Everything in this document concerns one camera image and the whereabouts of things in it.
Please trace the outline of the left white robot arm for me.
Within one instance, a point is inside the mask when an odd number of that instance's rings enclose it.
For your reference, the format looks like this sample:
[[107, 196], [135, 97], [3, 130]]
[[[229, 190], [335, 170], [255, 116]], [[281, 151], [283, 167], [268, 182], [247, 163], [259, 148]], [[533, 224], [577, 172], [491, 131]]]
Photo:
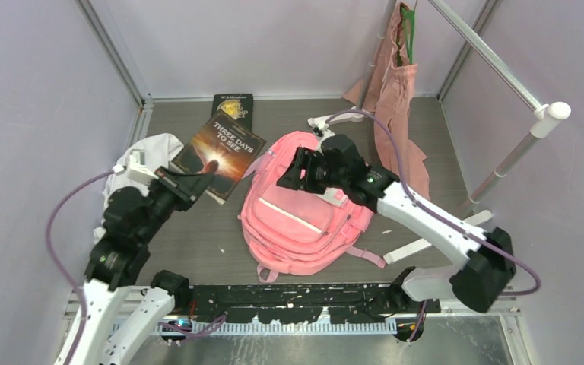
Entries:
[[90, 253], [79, 302], [57, 364], [127, 364], [158, 322], [184, 313], [192, 302], [188, 278], [163, 270], [117, 332], [111, 328], [150, 257], [148, 245], [175, 211], [188, 211], [214, 180], [213, 173], [184, 174], [157, 168], [135, 186], [115, 190], [103, 213], [104, 235]]

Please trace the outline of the black book gold cover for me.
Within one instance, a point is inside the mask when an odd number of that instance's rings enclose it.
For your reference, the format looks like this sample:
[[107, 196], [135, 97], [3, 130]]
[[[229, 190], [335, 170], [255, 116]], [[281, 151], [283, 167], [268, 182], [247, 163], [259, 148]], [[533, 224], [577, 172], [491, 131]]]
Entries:
[[252, 131], [254, 96], [245, 93], [215, 94], [211, 115], [223, 111], [240, 125]]

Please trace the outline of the pink student backpack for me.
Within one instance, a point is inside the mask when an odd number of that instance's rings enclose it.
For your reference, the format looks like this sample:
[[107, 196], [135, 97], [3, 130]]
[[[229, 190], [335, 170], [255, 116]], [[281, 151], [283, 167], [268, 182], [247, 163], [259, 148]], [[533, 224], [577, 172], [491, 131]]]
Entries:
[[368, 228], [372, 211], [350, 202], [338, 189], [314, 195], [277, 186], [296, 148], [317, 145], [308, 132], [288, 133], [247, 170], [253, 179], [239, 219], [262, 283], [272, 283], [280, 274], [314, 275], [344, 254], [386, 266], [383, 257], [354, 245]]

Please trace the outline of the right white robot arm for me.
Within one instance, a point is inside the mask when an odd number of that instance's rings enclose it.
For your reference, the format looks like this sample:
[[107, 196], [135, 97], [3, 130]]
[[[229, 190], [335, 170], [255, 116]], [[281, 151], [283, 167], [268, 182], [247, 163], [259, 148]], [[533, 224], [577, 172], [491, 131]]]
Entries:
[[450, 260], [449, 267], [401, 274], [401, 285], [391, 293], [401, 312], [425, 300], [456, 298], [485, 313], [515, 276], [512, 240], [505, 230], [487, 232], [449, 214], [392, 171], [367, 164], [343, 134], [324, 139], [316, 149], [298, 147], [277, 185], [316, 194], [340, 189], [354, 204], [407, 227]]

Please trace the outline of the dark book orange cover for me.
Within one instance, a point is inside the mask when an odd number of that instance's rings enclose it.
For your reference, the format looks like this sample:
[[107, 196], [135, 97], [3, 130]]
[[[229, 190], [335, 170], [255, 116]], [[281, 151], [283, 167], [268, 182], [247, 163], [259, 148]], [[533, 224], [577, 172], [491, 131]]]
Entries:
[[224, 204], [266, 140], [241, 125], [224, 111], [217, 111], [171, 160], [185, 174], [212, 173], [206, 192]]

